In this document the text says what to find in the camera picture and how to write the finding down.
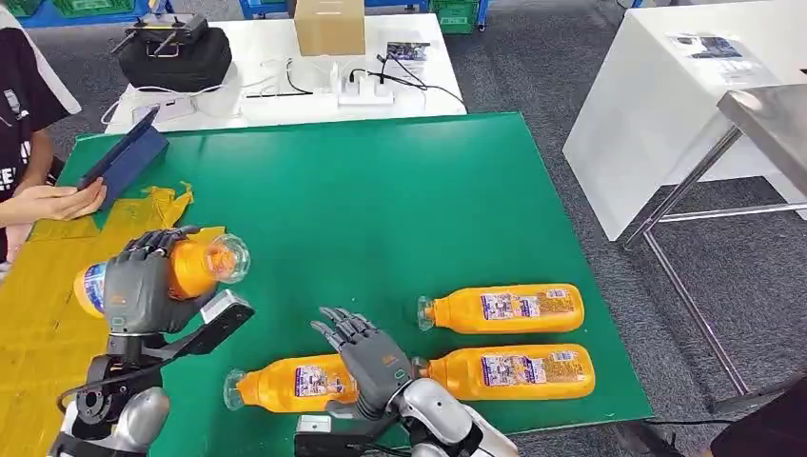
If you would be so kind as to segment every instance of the cardboard box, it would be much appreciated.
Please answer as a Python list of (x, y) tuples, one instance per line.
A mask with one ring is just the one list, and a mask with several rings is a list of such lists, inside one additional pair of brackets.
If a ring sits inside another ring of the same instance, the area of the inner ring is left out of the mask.
[(364, 0), (297, 0), (301, 55), (364, 55)]

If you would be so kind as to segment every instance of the green crate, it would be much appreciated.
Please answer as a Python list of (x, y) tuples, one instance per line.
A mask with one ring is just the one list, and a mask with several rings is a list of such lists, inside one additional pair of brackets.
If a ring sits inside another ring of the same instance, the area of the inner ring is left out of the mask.
[(65, 17), (98, 16), (130, 12), (134, 0), (53, 0), (53, 6)]
[(429, 12), (437, 14), (443, 33), (471, 33), (477, 22), (479, 0), (434, 0)]
[(6, 7), (17, 17), (28, 17), (36, 12), (42, 0), (6, 0)]

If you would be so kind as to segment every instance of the yellow mat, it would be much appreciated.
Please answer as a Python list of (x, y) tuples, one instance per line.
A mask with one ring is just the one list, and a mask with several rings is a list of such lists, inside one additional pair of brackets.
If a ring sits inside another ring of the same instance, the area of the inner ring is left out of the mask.
[(91, 217), (40, 221), (0, 286), (0, 456), (45, 455), (62, 422), (56, 396), (83, 384), (103, 353), (106, 323), (72, 294), (79, 270), (104, 262), (147, 230), (173, 227), (193, 196), (189, 186), (150, 188), (118, 200), (99, 230)]

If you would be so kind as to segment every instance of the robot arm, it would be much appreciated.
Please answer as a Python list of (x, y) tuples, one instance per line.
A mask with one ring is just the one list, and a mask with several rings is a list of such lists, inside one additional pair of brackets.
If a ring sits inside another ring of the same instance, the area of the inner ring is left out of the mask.
[[(356, 404), (331, 402), (327, 410), (338, 418), (360, 418), (382, 424), (364, 427), (364, 436), (362, 432), (346, 434), (347, 438), (341, 437), (339, 443), (342, 448), (371, 447), (368, 441), (400, 421), (409, 434), (412, 457), (519, 455), (513, 442), (476, 410), (458, 402), (443, 386), (428, 378), (414, 379), (414, 369), (398, 345), (361, 314), (340, 308), (321, 308), (321, 312), (335, 330), (322, 322), (312, 322), (311, 326), (339, 351), (360, 391)], [(298, 432), (295, 435), (298, 456), (343, 455), (333, 453), (334, 440), (321, 438), (316, 433)], [(325, 445), (311, 446), (312, 441)]]
[[(129, 242), (110, 260), (104, 277), (107, 352), (92, 359), (87, 382), (62, 393), (65, 418), (49, 457), (139, 457), (163, 428), (168, 397), (160, 370), (179, 357), (210, 353), (254, 310), (230, 290), (193, 300), (168, 297), (167, 257), (194, 228), (158, 230)], [(172, 343), (201, 313), (203, 324)], [(67, 408), (63, 400), (75, 394)]]

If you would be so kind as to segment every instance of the bottle label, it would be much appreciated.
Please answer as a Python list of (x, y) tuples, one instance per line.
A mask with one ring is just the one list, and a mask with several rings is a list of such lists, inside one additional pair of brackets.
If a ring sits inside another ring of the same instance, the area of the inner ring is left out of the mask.
[(564, 314), (574, 311), (572, 298), (562, 288), (551, 288), (535, 295), (517, 295), (509, 292), (483, 293), (484, 319), (539, 318), (542, 315)]
[(484, 355), (482, 378), (491, 387), (583, 381), (585, 373), (574, 351), (553, 352), (547, 359), (524, 355)]
[(95, 264), (84, 272), (84, 291), (89, 303), (100, 313), (104, 313), (104, 276), (107, 263)]
[(344, 383), (336, 374), (328, 376), (324, 369), (312, 365), (302, 365), (294, 370), (295, 397), (313, 397), (342, 392), (344, 392)]

